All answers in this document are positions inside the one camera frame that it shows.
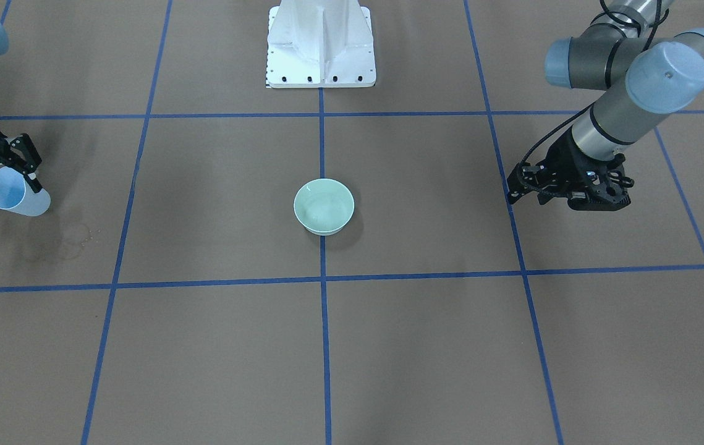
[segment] light green bowl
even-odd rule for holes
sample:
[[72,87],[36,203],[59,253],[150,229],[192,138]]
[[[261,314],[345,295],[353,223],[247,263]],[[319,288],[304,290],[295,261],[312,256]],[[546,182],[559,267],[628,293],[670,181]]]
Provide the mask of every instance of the light green bowl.
[[294,214],[312,234],[337,234],[352,219],[354,197],[334,179],[315,179],[294,197]]

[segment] light blue cup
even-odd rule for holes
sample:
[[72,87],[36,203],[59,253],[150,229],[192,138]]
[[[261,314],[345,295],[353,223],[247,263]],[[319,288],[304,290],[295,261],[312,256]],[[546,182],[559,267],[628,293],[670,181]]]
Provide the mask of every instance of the light blue cup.
[[334,179],[315,179],[294,197],[294,214],[312,234],[337,234],[352,219],[354,197]]
[[0,168],[0,209],[25,216],[38,216],[49,208],[50,197],[45,189],[33,193],[20,172]]

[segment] brown floor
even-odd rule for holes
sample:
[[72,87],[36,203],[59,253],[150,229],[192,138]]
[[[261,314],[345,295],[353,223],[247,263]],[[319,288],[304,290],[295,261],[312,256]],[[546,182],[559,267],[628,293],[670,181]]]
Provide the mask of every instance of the brown floor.
[[[264,87],[276,3],[0,0],[53,198],[0,211],[0,443],[704,443],[704,93],[628,208],[512,209],[601,94],[542,72],[597,2],[366,0],[377,85],[326,91]],[[357,204],[326,239],[322,174]]]

